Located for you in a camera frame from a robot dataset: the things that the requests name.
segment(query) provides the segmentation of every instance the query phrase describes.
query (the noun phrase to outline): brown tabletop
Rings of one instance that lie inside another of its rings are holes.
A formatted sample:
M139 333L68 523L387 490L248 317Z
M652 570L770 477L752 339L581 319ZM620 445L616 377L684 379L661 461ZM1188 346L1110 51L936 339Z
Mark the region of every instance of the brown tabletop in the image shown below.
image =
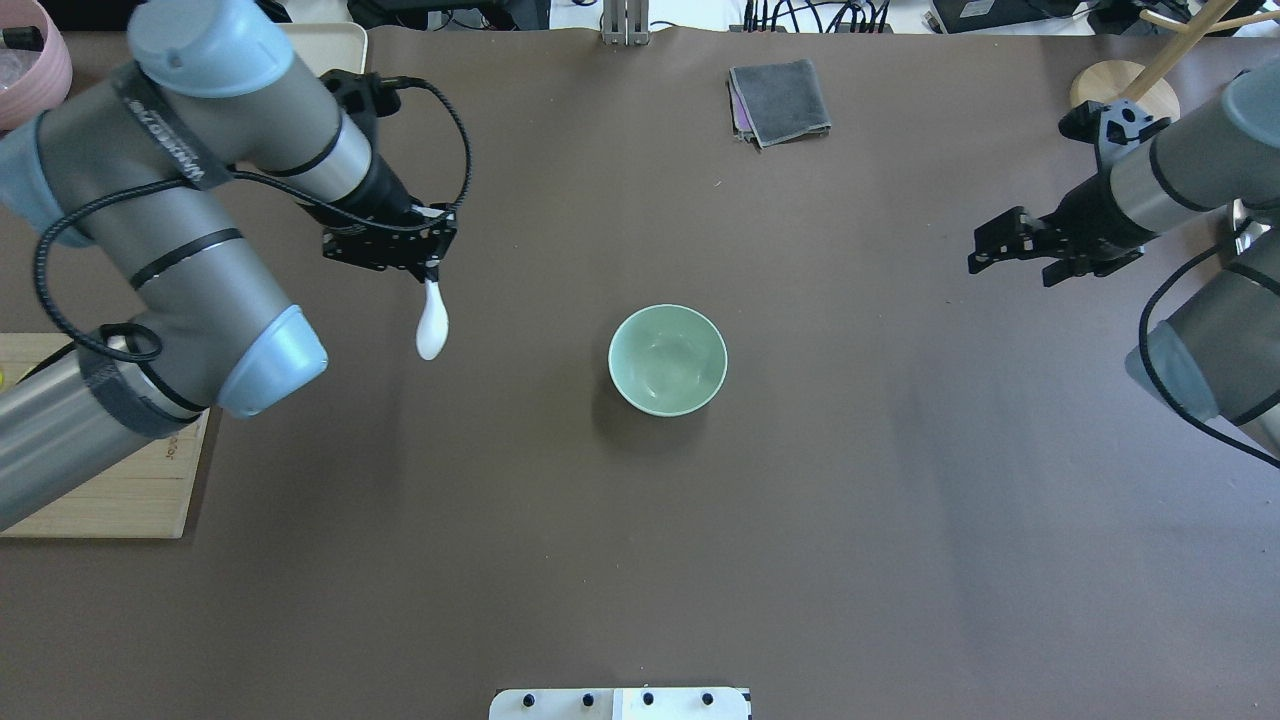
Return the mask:
M475 138L444 354L415 355L408 275L218 191L330 368L223 420L187 541L0 544L0 716L481 719L498 688L644 683L750 687L762 719L1280 714L1277 478L1121 365L1215 222L1053 290L965 269L974 227L1092 173L1055 127L1074 74L1158 40L372 41ZM72 50L92 82L123 41ZM1170 79L1194 106L1277 54L1208 40ZM728 68L799 58L831 135L736 141ZM443 201L460 143L421 95L381 150ZM47 331L32 233L0 232L0 331ZM51 272L81 324L137 309L95 250ZM612 331L655 302L728 343L690 416L608 380Z

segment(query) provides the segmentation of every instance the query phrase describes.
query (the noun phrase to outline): cable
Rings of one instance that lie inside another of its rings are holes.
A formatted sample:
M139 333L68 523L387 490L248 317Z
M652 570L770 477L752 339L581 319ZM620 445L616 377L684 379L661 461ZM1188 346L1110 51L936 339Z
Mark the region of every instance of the cable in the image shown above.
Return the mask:
M778 5L781 6L781 4L783 1L786 1L786 0L780 0ZM801 13L801 12L806 10L808 8L820 8L823 5L845 5L850 0L820 0L818 3L808 3L808 5L805 8L800 8L800 9L795 10L795 12L796 13ZM785 12L778 13L777 17L778 18L785 18L785 17L792 15L792 14L794 13L791 10L785 10ZM776 18L771 18L771 28L772 29L777 29L777 27L776 27Z
M858 5L856 0L845 0L841 4L840 12L836 13L836 17L831 19L831 24L827 26L827 32L840 32L840 20L845 19L845 12L847 10L852 10L852 15L849 19L849 28L852 32L858 18L863 14L863 9Z
M1208 250L1204 250L1199 255L1192 258L1187 263L1184 263L1183 266L1174 270L1174 274L1169 275L1169 279L1166 279L1164 284L1161 284L1156 290L1156 292L1151 296L1151 300L1148 300L1147 305L1142 309L1142 316L1138 319L1138 355L1142 357L1142 368L1147 372L1147 377L1151 378L1151 384L1156 388L1156 392L1160 393L1160 397L1174 410L1174 413L1178 414L1179 418L1187 420L1193 428L1201 430L1208 437L1221 441L1239 450L1240 452L1252 455L1253 457L1257 457L1258 460L1262 460L1267 465L1271 465L1272 468L1280 470L1280 460L1276 460L1275 457L1271 457L1266 452L1251 447L1233 437L1228 437L1220 433L1219 430L1206 425L1199 418L1196 418L1194 415L1188 413L1187 409L1183 407L1180 402L1178 402L1174 395L1169 392L1169 388L1165 386L1164 380L1160 379L1160 375L1156 373L1156 366L1151 361L1151 347L1148 346L1147 332L1151 325L1151 314L1152 311L1155 311L1156 304L1160 302L1160 300L1165 296L1165 293L1169 292L1169 288L1174 287L1174 283L1176 283L1179 279L1181 279L1183 275L1189 273L1192 268L1199 265L1204 260L1208 260L1217 251L1219 246L1215 245Z
M27 374L24 374L23 377L18 378L18 383L19 384L24 383L24 382L29 380L31 378L36 377L36 373L40 373L40 372L44 372L44 370L47 370L47 369L52 368L55 363L58 363L63 357L67 357L73 350L76 350L76 343L74 342L68 342L67 345L59 347L56 352L54 352L49 357L45 357L40 363L37 363L35 368L27 370Z
M791 0L786 0L786 3L787 3L787 14L791 15L791 27L795 28L796 35L800 35L800 19L796 18L796 8L795 5L791 4Z
M820 33L822 32L822 15L818 14L818 8L814 8L814 5L813 5L813 3L810 0L805 0L805 4L809 5L809 10L813 13L813 22L817 26L817 32Z
M485 24L483 27L468 26L467 23L465 23L465 22L462 22L460 19L452 18L452 17L449 18L449 23L456 24L458 27L465 27L467 29L489 29L488 24Z
M160 336L157 336L155 331L145 325L122 323L119 329L131 329L147 338L147 342L152 345L152 348L147 352L127 352L124 350L116 350L105 342L86 334L79 328L73 325L72 322L67 319L67 315L63 315L63 311L58 309L58 304L54 302L54 297L49 292L49 250L52 247L54 240L56 240L63 231L101 210L102 208L184 186L187 186L186 178L169 178L138 187L131 187L128 190L120 190L110 195L104 195L97 200L91 200L84 205L81 205L72 213L63 215L55 220L54 224L49 225L45 232L40 233L40 242L36 243L36 256L31 264L31 277L36 286L36 300L40 301L40 306L45 310L45 315L49 315L49 319L54 322L54 325L56 325L63 334L72 338L72 341L77 345L82 345L99 355L105 355L122 363L146 363L160 356L160 350L164 347L164 343L160 341Z
M444 94L440 92L440 90L434 85L431 85L430 82L422 78L403 77L403 76L383 78L381 82L383 87L392 90L404 90L408 87L426 90L428 92L434 95L436 100L440 101L440 105L443 105L445 111L449 113L449 117L453 119L453 124L457 126L458 128L458 135L462 137L462 152L465 160L462 186L458 188L457 197L454 197L453 202L445 205L445 210L440 215L431 218L420 225L392 225L361 218L360 215L343 210L342 208L338 208L337 205L333 205L330 202L325 202L319 197L315 197L296 187L288 186L284 182L273 178L270 176L251 173L246 170L232 170L232 177L236 179L243 179L265 184L268 187L274 187L275 190L285 192L298 200L302 200L303 202L324 208L330 213L335 213L337 215L347 220L351 220L356 224L367 228L375 228L387 232L416 233L434 228L435 225L444 223L451 214L457 213L458 208L462 206L462 204L467 199L467 195L471 192L471 176L472 176L471 136L470 133L467 133L467 128L462 123L462 117L458 115L458 111L453 106L453 102L451 102L449 99L445 97ZM68 320L67 316L58 307L58 304L54 302L52 295L49 292L49 251L52 249L54 241L58 238L58 236L65 232L67 228L74 225L76 223L83 220L84 218L92 215L93 213L104 208L109 208L111 205L115 205L116 202L124 202L125 200L136 200L138 197L146 197L147 195L154 195L156 192L163 192L165 190L174 190L178 187L191 187L191 186L187 183L186 178L179 177L179 178L156 181L152 183L141 184L127 190L120 190L110 195L104 195L102 197L99 197L97 200L91 200L90 202L86 202L84 205L79 206L72 213L59 218L51 225L49 225L49 228L46 228L45 232L40 234L40 241L36 243L36 255L32 260L32 282L36 286L36 300L40 301L40 306L45 310L45 314L49 316L49 319L52 320L54 325L56 325L58 329L63 332L63 334L72 338L72 341L76 342L77 345L87 347L93 352L97 352L99 355L105 355L120 363L147 363L160 356L160 351L164 348L164 343L160 340L160 336L157 336L155 331L147 328L146 325L140 325L137 323L120 323L114 325L115 331L114 334L116 336L137 334L146 338L146 341L152 346L151 350L146 352L127 352L123 350L116 350L114 347L110 347L105 342L99 341L97 338L82 332L70 320Z
M1088 14L1091 10L1093 10L1098 5L1097 3L1094 3L1093 5L1089 5L1088 0L1085 0L1083 10L1076 10L1076 12L1071 13L1070 15L1055 15L1053 13L1050 13L1048 10L1046 10L1036 0L1023 0L1023 3L1025 3L1028 8L1036 10L1037 13L1039 13L1042 15L1044 15L1046 20L1069 20L1071 18L1078 18L1080 15Z
M872 32L873 29L876 29L872 26L876 24L876 15L877 15L878 10L876 10L876 4L872 3L872 0L865 0L865 3L867 3L867 6L872 9L872 12L870 12L870 14L868 14L867 19L863 20L863 24L859 26L858 32Z

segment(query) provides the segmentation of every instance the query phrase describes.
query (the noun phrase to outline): gray cloth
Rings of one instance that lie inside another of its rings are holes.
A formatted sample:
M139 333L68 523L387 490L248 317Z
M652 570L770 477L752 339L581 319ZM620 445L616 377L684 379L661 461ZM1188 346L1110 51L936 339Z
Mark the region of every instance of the gray cloth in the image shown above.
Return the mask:
M728 78L739 137L754 137L760 147L768 147L831 129L818 72L810 60L730 68ZM742 115L749 128L740 127Z

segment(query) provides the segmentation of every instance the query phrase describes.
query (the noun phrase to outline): wooden board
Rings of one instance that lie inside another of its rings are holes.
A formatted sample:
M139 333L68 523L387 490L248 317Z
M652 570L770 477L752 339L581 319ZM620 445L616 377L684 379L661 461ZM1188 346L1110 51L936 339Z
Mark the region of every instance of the wooden board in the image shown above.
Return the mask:
M0 334L0 392L67 345L56 333ZM42 538L179 538L196 486L209 413L0 533Z

